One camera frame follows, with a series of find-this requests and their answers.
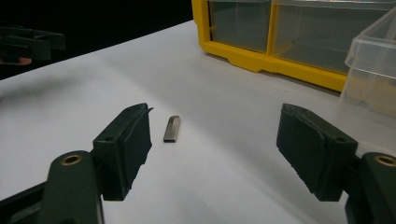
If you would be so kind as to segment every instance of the storage box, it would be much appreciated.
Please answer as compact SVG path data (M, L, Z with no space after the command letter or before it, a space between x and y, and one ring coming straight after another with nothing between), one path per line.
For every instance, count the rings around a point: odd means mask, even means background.
M269 0L210 0L212 39L265 52L271 2Z
M358 140L360 154L396 156L396 8L358 35L334 124Z
M273 0L277 5L274 55L347 73L352 39L387 13L392 2Z

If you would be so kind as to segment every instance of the silver usb drive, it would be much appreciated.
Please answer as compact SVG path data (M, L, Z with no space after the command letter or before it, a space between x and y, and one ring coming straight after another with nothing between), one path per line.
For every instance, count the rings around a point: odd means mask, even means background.
M180 126L179 116L172 116L169 118L168 125L166 125L165 135L163 136L163 141L165 143L176 142L179 126Z

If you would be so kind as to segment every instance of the tabletop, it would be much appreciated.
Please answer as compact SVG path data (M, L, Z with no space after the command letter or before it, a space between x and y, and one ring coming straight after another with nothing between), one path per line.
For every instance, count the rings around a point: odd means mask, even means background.
M193 21L0 82L0 200L46 180L50 163L122 109L149 114L153 147L106 223L347 223L345 195L321 203L276 147L282 104L332 116L338 95L205 54ZM164 143L179 115L176 143Z

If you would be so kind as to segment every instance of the yellow plastic edge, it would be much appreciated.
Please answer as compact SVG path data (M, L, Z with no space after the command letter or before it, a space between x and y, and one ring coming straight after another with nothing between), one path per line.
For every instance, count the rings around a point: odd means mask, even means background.
M267 52L264 54L211 41L208 2L206 0L191 0L191 2L192 15L198 30L199 44L205 52L225 58L230 64L252 72L263 70L270 73L279 73L334 91L343 90L347 80L346 74L293 63L271 56L275 31L276 5L272 4L271 8L268 47Z

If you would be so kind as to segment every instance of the dark background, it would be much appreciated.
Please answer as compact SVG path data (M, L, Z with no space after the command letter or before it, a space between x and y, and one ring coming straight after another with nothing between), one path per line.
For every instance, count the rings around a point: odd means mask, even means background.
M0 79L107 48L192 19L191 0L0 0L0 21L65 35L66 51L26 66L0 65Z

